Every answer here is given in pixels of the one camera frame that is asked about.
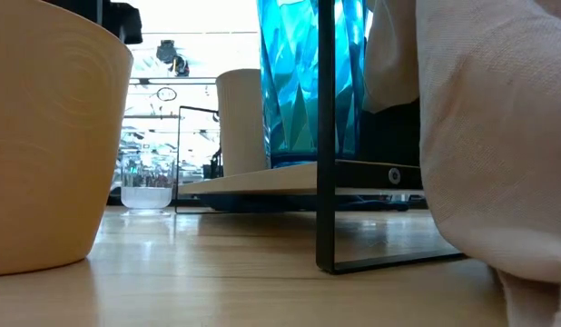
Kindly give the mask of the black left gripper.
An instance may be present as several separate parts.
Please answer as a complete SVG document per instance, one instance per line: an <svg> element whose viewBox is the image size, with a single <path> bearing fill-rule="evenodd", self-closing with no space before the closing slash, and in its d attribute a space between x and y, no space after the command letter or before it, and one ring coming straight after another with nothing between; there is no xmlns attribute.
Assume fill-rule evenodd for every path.
<svg viewBox="0 0 561 327"><path fill-rule="evenodd" d="M103 0L43 0L82 16L103 27L126 45L143 41L140 11L127 3Z"/></svg>

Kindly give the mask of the small orange cup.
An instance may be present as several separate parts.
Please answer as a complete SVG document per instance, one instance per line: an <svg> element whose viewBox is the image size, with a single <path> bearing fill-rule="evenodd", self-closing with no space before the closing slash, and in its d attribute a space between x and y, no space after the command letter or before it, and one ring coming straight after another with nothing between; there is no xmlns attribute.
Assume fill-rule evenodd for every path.
<svg viewBox="0 0 561 327"><path fill-rule="evenodd" d="M132 66L100 25L44 0L0 0L0 275L91 251Z"/></svg>

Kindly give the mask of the beige ribbed cup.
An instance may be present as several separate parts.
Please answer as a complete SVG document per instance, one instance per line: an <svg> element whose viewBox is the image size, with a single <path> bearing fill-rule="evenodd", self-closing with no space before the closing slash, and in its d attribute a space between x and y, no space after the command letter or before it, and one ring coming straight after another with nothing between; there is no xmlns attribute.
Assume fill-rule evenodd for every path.
<svg viewBox="0 0 561 327"><path fill-rule="evenodd" d="M269 168L264 143L261 71L237 69L216 78L225 177Z"/></svg>

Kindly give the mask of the clear glass cup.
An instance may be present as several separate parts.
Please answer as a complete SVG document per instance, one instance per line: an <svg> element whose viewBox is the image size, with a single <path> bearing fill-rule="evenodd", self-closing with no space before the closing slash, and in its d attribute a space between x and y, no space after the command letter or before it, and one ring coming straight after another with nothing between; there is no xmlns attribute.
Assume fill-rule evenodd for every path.
<svg viewBox="0 0 561 327"><path fill-rule="evenodd" d="M174 159L155 152L125 154L121 161L121 202L130 212L156 213L173 197Z"/></svg>

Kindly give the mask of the teal faceted tumbler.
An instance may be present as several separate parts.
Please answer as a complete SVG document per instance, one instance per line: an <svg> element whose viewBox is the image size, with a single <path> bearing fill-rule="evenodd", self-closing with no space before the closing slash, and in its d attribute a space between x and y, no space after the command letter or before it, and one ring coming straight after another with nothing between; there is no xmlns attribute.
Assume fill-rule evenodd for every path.
<svg viewBox="0 0 561 327"><path fill-rule="evenodd" d="M333 0L338 158L359 149L365 95L365 0ZM313 162L318 150L319 0L257 0L261 28L261 97L271 167Z"/></svg>

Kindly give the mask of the wooden shelf with black legs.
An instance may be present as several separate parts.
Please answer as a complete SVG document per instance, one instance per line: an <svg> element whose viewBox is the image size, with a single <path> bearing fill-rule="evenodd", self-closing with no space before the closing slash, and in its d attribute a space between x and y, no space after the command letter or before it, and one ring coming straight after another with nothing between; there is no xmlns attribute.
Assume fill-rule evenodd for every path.
<svg viewBox="0 0 561 327"><path fill-rule="evenodd" d="M385 191L421 191L420 170L415 164L397 161L364 162L357 154L338 158L335 116L335 13L333 0L319 0L319 68L318 68L318 150L313 162L220 177L180 187L183 194L232 196L284 194L309 196L315 200L316 264L326 273L356 273L379 268L452 260L460 257L455 248L403 253L384 257L339 262L335 258L336 213L344 196L361 196ZM359 111L359 135L361 132Z"/></svg>

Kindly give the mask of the beige cloth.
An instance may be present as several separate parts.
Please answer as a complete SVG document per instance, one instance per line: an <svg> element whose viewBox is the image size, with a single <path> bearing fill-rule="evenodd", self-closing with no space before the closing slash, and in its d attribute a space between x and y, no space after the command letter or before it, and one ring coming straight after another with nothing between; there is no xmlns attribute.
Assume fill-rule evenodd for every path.
<svg viewBox="0 0 561 327"><path fill-rule="evenodd" d="M369 0L364 107L420 103L440 234L497 272L509 327L561 327L561 0Z"/></svg>

